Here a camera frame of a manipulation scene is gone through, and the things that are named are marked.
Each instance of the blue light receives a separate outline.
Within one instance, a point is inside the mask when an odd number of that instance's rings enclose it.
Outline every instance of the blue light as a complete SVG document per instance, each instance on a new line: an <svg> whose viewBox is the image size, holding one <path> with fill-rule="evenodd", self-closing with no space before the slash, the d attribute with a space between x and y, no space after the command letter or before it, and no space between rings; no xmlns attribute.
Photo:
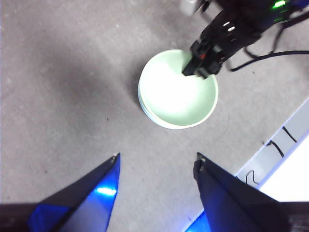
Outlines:
<svg viewBox="0 0 309 232"><path fill-rule="evenodd" d="M190 225L185 232L211 232L205 211Z"/></svg>
<svg viewBox="0 0 309 232"><path fill-rule="evenodd" d="M114 196L117 190L110 189L110 188L97 188L96 192L107 195L107 196Z"/></svg>

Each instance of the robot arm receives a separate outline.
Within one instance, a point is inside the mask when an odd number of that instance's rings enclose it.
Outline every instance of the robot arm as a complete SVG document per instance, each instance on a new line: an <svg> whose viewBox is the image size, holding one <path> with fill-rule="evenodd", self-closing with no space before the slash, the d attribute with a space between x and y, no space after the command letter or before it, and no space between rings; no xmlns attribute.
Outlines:
<svg viewBox="0 0 309 232"><path fill-rule="evenodd" d="M306 7L309 0L216 0L223 10L202 31L190 47L192 59L184 75L207 78L240 49L259 40L272 25Z"/></svg>

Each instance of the gray carpet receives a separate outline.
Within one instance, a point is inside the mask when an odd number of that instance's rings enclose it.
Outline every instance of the gray carpet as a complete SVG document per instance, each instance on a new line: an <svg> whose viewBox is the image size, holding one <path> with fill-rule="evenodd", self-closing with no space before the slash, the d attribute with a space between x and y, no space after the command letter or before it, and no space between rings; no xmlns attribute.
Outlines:
<svg viewBox="0 0 309 232"><path fill-rule="evenodd" d="M309 57L217 76L211 117L185 130L147 118L137 84L158 52L188 50L206 22L178 0L1 1L1 202L40 201L116 152L109 232L180 232L202 209L196 152L235 173L309 96ZM210 8L211 17L218 13ZM308 49L309 20L279 49ZM250 49L266 53L273 27ZM246 61L239 52L234 66Z"/></svg>

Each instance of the red component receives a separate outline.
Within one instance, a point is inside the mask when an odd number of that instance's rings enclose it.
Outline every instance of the red component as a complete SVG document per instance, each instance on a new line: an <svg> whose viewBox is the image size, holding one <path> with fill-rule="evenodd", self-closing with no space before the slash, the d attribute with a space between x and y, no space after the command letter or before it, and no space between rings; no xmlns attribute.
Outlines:
<svg viewBox="0 0 309 232"><path fill-rule="evenodd" d="M206 57L206 54L202 54L199 56L200 59L205 59L205 57Z"/></svg>

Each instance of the wire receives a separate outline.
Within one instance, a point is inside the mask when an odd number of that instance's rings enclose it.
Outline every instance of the wire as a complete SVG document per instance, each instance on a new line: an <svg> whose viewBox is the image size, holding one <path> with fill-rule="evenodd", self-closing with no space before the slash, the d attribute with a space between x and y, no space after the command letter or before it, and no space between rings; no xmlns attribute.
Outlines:
<svg viewBox="0 0 309 232"><path fill-rule="evenodd" d="M254 182L255 184L258 185L259 182L256 182L255 179L254 179L254 170L250 170L250 171L248 171L248 173L246 174L246 184L248 184L248 176L249 176L250 173L253 173L253 182Z"/></svg>
<svg viewBox="0 0 309 232"><path fill-rule="evenodd" d="M260 60L264 60L264 59L268 59L271 57L279 57L279 56L286 56L286 55L309 55L309 50L308 51L304 51L304 50L293 50L293 51L285 51L285 52L275 52L275 53L270 53L264 56L259 56L255 59L249 60L246 63L243 63L242 65L239 65L236 68L229 68L231 72L235 72L239 69L242 69L244 67L246 67L249 64L255 63L257 61Z"/></svg>
<svg viewBox="0 0 309 232"><path fill-rule="evenodd" d="M279 148L279 146L272 140L269 141L269 143L266 146L270 146L270 145L274 145L275 148L278 150L278 152L280 153L281 157L284 157L284 153L281 151L281 149Z"/></svg>
<svg viewBox="0 0 309 232"><path fill-rule="evenodd" d="M297 143L297 140L290 134L290 132L288 131L288 129L283 126L282 129L288 134L288 136L295 142Z"/></svg>
<svg viewBox="0 0 309 232"><path fill-rule="evenodd" d="M238 71L239 69L242 69L244 67L246 67L247 65L249 64L252 64L252 63L255 63L257 61L260 61L260 60L264 60L264 59L267 59L267 58L271 58L271 57L278 57L278 56L285 56L285 55L308 55L309 54L309 50L293 50L293 51L284 51L284 52L277 52L275 53L277 47L278 47L278 43L279 43L279 40L283 34L283 31L286 29L286 28L289 28L297 23L300 23L306 19L309 18L309 11L308 12L305 12L295 18L292 18L292 19L289 19L288 21L285 21L285 22L282 22L281 23L281 28L280 30L278 31L275 39L274 39L274 42L273 42L273 46L272 46L272 50L267 54L267 55L263 55L263 56L257 56L255 54L253 54L252 52L248 51L248 46L244 47L244 51L245 53L250 56L252 58L252 60L249 60L247 61L246 63L243 63L242 65L239 65L238 67L236 68L231 68L230 67L230 63L228 62L227 63L227 67L228 69L231 71L231 72L235 72L235 71Z"/></svg>
<svg viewBox="0 0 309 232"><path fill-rule="evenodd" d="M272 54L272 53L274 53L276 51L278 43L279 43L279 40L280 40L280 38L281 38L281 36L283 34L284 29L285 29L285 27L282 26L280 28L280 30L278 31L278 33L277 33L277 35L276 35L276 37L274 39L274 43L272 45L272 50L270 51L270 54Z"/></svg>

